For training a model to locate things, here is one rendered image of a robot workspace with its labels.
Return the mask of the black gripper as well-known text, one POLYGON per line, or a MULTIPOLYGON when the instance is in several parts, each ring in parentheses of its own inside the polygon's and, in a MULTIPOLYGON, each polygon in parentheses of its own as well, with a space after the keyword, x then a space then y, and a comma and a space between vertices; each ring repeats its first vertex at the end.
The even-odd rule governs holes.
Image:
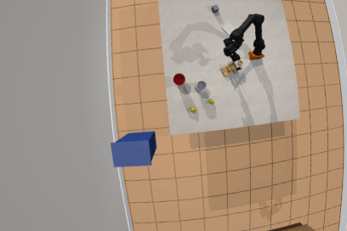
MULTIPOLYGON (((225 40, 223 40, 224 44, 226 47, 230 46, 230 43, 228 42, 230 39, 226 38, 225 40)), ((237 53, 233 53, 233 55, 230 56, 230 58, 232 59, 232 61, 238 61, 240 59, 240 55, 237 53)))

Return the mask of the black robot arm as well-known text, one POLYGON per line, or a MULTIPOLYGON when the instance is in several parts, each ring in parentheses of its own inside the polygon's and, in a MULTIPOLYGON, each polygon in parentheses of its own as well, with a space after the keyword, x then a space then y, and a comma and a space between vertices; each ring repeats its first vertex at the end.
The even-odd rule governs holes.
POLYGON ((242 23, 242 25, 235 29, 229 37, 229 43, 230 46, 227 48, 224 48, 224 54, 226 57, 230 57, 233 53, 236 52, 236 50, 242 45, 243 39, 243 33, 248 29, 248 27, 253 23, 255 26, 255 36, 256 40, 253 42, 253 46, 255 47, 253 50, 253 53, 258 56, 262 55, 262 49, 265 48, 265 41, 262 38, 262 24, 264 22, 265 16, 262 14, 249 14, 247 19, 244 20, 245 22, 242 23), (231 39, 235 41, 231 41, 231 39))

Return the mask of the red plastic cup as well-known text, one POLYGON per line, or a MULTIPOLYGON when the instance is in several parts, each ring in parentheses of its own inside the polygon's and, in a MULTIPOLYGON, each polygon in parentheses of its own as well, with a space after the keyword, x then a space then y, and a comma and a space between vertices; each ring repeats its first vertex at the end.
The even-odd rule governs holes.
POLYGON ((173 77, 173 82, 176 85, 182 85, 185 83, 185 76, 181 73, 178 73, 173 77))

